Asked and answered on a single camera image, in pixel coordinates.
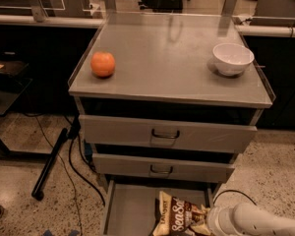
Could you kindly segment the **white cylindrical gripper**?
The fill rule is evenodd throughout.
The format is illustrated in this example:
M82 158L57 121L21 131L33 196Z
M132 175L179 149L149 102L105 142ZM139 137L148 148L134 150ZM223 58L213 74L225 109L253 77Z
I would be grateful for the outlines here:
M232 219L232 208L214 207L206 217L206 222L201 224L193 223L190 228L197 234L210 236L211 232L215 236L236 236Z

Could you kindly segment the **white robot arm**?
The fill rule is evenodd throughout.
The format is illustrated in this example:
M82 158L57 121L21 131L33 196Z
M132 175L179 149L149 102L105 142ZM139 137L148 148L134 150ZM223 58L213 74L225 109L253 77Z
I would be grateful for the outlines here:
M195 208L187 226L214 236L295 236L295 219L276 216L248 203L234 207Z

